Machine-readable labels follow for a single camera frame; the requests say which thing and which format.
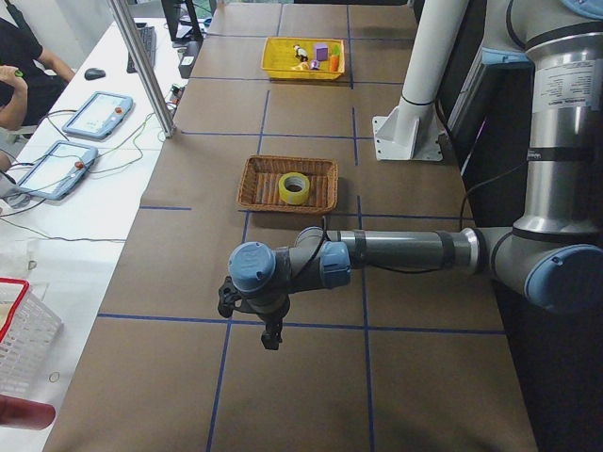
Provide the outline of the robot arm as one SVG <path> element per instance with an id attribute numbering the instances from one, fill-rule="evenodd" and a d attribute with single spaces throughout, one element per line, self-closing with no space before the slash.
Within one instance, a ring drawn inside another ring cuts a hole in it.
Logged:
<path id="1" fill-rule="evenodd" d="M 346 285 L 365 266 L 485 271 L 553 313 L 601 303 L 600 231 L 588 198 L 602 126 L 602 5 L 491 1 L 481 49 L 484 64 L 534 68 L 523 216 L 510 227 L 457 233 L 309 227 L 291 248 L 247 242 L 229 257 L 220 315 L 258 316 L 263 346 L 277 349 L 291 294 Z"/>

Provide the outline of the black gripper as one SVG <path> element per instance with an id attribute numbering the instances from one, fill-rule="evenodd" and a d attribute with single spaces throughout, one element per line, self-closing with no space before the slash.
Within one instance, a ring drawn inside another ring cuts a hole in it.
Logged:
<path id="1" fill-rule="evenodd" d="M 244 294 L 235 287 L 230 276 L 219 288 L 219 314 L 225 318 L 231 317 L 234 311 L 257 315 L 265 323 L 261 342 L 267 350 L 278 350 L 283 342 L 283 319 L 289 308 L 288 294 L 270 290 L 267 293 Z"/>

